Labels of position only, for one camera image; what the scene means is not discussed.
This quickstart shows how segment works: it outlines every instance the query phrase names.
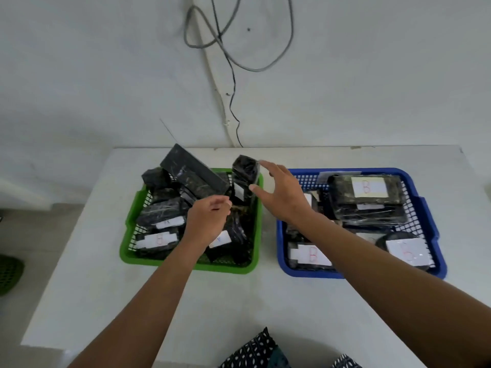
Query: hand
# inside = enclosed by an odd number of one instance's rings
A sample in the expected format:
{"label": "hand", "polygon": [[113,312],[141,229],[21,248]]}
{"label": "hand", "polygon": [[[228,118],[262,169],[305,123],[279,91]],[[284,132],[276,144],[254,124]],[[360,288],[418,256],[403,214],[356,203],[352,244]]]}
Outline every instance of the hand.
{"label": "hand", "polygon": [[228,196],[213,195],[195,201],[187,212],[186,230],[181,241],[199,246],[203,253],[223,231],[231,206]]}
{"label": "hand", "polygon": [[249,190],[261,199],[272,215],[294,225],[297,217],[313,212],[298,180],[284,165],[264,160],[259,161],[259,164],[274,178],[274,192],[270,194],[257,185],[249,185]]}

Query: black and white fabric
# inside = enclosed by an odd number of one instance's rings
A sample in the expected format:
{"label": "black and white fabric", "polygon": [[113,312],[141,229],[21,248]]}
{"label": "black and white fabric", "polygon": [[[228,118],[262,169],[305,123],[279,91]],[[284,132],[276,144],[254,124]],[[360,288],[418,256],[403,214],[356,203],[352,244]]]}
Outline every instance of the black and white fabric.
{"label": "black and white fabric", "polygon": [[[230,355],[218,368],[291,368],[288,359],[270,336],[267,328]],[[331,368],[361,368],[343,354]]]}

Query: black wire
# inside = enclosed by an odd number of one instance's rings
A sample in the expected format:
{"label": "black wire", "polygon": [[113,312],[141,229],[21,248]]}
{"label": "black wire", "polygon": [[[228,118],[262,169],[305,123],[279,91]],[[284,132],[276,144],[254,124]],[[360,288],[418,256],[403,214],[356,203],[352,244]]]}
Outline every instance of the black wire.
{"label": "black wire", "polygon": [[[218,16],[217,16],[217,11],[215,9],[215,1],[214,0],[212,0],[212,6],[213,6],[213,15],[215,16],[215,24],[217,25],[218,39],[220,40],[220,42],[222,42],[222,40],[221,40],[220,27],[218,26]],[[239,138],[239,127],[241,126],[241,122],[239,121],[239,119],[237,119],[237,117],[235,116],[234,112],[232,111],[232,101],[234,100],[234,97],[235,97],[235,89],[237,87],[237,83],[235,81],[235,72],[234,72],[234,68],[232,66],[232,63],[230,63],[230,60],[228,59],[228,57],[225,54],[225,52],[224,52],[224,55],[225,55],[225,58],[227,59],[228,65],[230,66],[230,69],[232,70],[232,79],[234,80],[234,91],[232,92],[232,96],[230,97],[230,102],[228,104],[228,109],[230,110],[230,113],[234,117],[235,121],[237,121],[237,123],[238,123],[237,124],[237,127],[235,128],[235,135],[237,136],[237,141],[239,141],[239,144],[243,148],[242,143],[241,143],[241,140]]]}

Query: plastic basket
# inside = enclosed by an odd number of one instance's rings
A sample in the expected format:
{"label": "plastic basket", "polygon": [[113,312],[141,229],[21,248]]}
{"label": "plastic basket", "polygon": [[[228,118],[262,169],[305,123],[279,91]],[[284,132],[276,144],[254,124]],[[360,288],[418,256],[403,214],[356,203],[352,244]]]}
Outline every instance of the plastic basket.
{"label": "plastic basket", "polygon": [[[397,168],[359,168],[359,169],[290,169],[290,172],[298,179],[304,191],[312,189],[328,190],[327,184],[317,184],[317,177],[321,172],[353,172],[363,174],[393,174],[402,180],[403,192],[406,197],[404,210],[408,216],[408,222],[391,226],[392,231],[408,231],[421,239],[424,239],[431,255],[433,263],[430,265],[428,273],[441,279],[447,274],[447,266],[438,246],[439,232],[433,221],[426,200],[418,196],[414,183],[406,172]],[[276,223],[276,244],[277,255],[280,267],[290,276],[301,278],[333,278],[343,279],[343,275],[333,271],[309,271],[304,269],[292,269],[286,262],[285,240],[283,233],[285,222]]]}
{"label": "plastic basket", "polygon": [[19,281],[24,264],[13,257],[0,255],[0,295],[6,294]]}
{"label": "plastic basket", "polygon": [[[230,178],[232,169],[226,168],[213,168],[215,172],[227,172]],[[258,185],[263,186],[263,176],[259,174]],[[135,235],[146,233],[147,230],[144,227],[137,225],[136,219],[140,215],[141,210],[148,206],[152,200],[152,194],[147,190],[146,186],[142,190],[138,191],[133,204],[131,205],[130,212],[126,218],[126,232],[121,242],[119,249],[119,256],[121,260],[126,263],[134,265],[147,265],[147,266],[159,266],[163,260],[151,260],[147,258],[139,258],[135,254]],[[232,258],[221,258],[213,263],[210,263],[208,257],[203,254],[197,264],[194,266],[195,270],[204,271],[216,271],[216,272],[229,272],[233,274],[247,274],[254,270],[259,260],[259,245],[261,244],[261,218],[262,218],[262,204],[259,199],[256,199],[255,203],[255,221],[253,232],[253,249],[252,249],[252,261],[247,266],[239,266],[235,264]]]}

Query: blue basket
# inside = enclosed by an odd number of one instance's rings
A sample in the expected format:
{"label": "blue basket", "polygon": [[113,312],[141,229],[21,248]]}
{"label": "blue basket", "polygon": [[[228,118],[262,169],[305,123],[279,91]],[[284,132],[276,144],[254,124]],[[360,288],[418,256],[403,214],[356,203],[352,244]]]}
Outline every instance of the blue basket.
{"label": "blue basket", "polygon": [[[430,265],[428,273],[445,278],[447,275],[447,266],[441,255],[440,247],[438,246],[439,233],[433,221],[426,200],[418,196],[416,187],[408,173],[397,168],[359,168],[359,169],[290,169],[290,172],[298,179],[298,182],[304,189],[327,190],[327,184],[317,184],[317,178],[321,172],[353,172],[363,174],[392,174],[399,176],[402,180],[403,192],[406,197],[404,210],[408,216],[408,222],[400,225],[392,226],[394,231],[408,231],[426,241],[426,245],[430,252],[433,264]],[[278,246],[278,262],[280,267],[290,276],[300,278],[331,278],[343,279],[343,275],[337,271],[309,271],[303,269],[292,269],[286,264],[285,243],[283,238],[283,225],[285,222],[277,221],[276,223],[276,243]]]}

